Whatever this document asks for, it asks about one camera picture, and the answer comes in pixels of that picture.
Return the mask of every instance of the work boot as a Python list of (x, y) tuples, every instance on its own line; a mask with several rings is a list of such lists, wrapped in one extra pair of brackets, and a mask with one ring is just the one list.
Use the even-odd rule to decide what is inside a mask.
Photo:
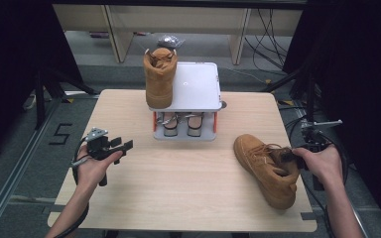
[(173, 79), (178, 65), (176, 51), (158, 48), (144, 54), (146, 100), (149, 107), (167, 108), (172, 105)]
[(245, 134), (234, 141), (234, 154), (240, 165), (259, 184), (267, 202), (277, 209), (288, 209), (296, 200), (296, 181), (300, 171), (297, 162), (282, 162), (290, 148), (264, 144), (258, 138)]

